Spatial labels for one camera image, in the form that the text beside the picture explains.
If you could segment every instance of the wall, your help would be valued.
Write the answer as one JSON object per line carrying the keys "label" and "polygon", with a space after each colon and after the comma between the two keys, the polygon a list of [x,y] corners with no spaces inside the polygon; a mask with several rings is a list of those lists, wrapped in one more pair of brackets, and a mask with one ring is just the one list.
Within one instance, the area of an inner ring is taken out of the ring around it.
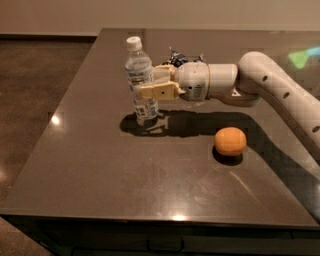
{"label": "wall", "polygon": [[1,0],[0,33],[97,35],[102,27],[320,30],[318,0]]}

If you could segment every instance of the table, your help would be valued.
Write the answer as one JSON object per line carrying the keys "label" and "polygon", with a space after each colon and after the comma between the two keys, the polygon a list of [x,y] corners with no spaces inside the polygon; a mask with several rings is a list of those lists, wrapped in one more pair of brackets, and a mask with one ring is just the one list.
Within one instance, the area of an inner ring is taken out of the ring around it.
{"label": "table", "polygon": [[[170,46],[190,58],[203,53],[207,63],[217,64],[261,51],[319,96],[319,56],[302,69],[288,58],[319,45],[319,32],[103,29],[0,215],[60,255],[109,255],[107,250],[123,248],[281,254],[295,244],[319,254],[320,167],[284,121],[264,100],[237,108],[214,99],[179,99],[159,102],[158,120],[139,127],[124,74],[125,41],[133,35],[142,38],[154,65],[170,57]],[[234,164],[213,154],[214,134],[227,126],[242,129],[248,139]],[[206,240],[221,242],[221,232],[232,234],[223,236],[226,241],[238,239],[237,246],[214,247]],[[240,246],[241,239],[252,245],[257,234],[264,234],[264,242],[281,237],[288,244]]]}

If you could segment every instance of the clear plastic bottle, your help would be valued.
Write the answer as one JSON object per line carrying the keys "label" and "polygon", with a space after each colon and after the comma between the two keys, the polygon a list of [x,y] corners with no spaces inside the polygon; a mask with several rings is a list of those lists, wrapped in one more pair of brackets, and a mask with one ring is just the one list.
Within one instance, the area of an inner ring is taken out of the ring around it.
{"label": "clear plastic bottle", "polygon": [[134,93],[134,86],[146,86],[153,82],[152,62],[142,50],[141,39],[137,36],[127,39],[129,55],[125,65],[135,112],[140,121],[151,120],[158,115],[155,99],[142,99]]}

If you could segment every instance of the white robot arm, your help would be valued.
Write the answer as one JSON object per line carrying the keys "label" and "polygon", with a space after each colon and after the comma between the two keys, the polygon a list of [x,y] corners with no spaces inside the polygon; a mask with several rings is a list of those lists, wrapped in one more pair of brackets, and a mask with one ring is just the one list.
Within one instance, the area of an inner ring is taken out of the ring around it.
{"label": "white robot arm", "polygon": [[159,66],[154,71],[155,84],[137,88],[143,98],[217,98],[228,105],[248,107],[261,96],[320,165],[320,102],[265,54],[249,52],[237,66],[188,62],[179,68]]}

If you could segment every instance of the concrete floor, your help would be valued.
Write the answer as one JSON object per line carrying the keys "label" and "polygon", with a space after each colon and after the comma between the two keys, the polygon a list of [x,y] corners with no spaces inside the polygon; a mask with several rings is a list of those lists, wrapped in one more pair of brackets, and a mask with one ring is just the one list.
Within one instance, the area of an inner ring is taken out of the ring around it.
{"label": "concrete floor", "polygon": [[[0,205],[93,40],[0,40]],[[49,256],[0,218],[1,256]]]}

